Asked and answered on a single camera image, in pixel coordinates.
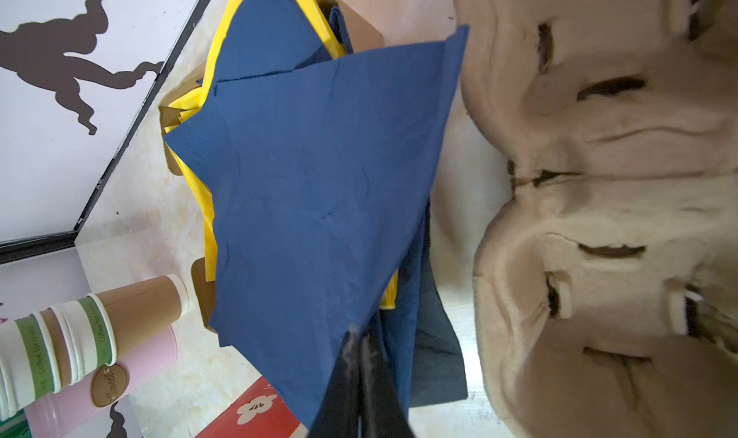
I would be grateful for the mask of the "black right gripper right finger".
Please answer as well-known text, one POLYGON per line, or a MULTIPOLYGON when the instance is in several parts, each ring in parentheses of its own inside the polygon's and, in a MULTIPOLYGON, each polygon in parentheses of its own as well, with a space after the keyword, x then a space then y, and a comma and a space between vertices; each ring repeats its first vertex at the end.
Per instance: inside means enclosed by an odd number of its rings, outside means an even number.
POLYGON ((376 336, 367 332, 359 346, 361 437, 415 438, 399 404, 392 376, 376 336))

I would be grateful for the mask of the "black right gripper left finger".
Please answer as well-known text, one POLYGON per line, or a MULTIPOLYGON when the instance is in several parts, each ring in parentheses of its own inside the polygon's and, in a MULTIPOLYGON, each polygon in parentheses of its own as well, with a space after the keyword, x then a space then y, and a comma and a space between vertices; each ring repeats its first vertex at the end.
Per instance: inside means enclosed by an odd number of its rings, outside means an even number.
POLYGON ((357 438, 359 436, 359 335, 345 334, 309 438, 357 438))

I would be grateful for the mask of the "red white paper takeout bag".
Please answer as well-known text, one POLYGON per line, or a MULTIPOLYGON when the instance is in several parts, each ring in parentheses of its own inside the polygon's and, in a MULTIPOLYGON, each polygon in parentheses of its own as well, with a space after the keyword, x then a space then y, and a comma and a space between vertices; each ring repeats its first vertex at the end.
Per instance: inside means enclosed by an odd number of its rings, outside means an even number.
POLYGON ((288 438, 306 435, 307 430, 289 411, 273 386, 260 377, 196 437, 288 438))

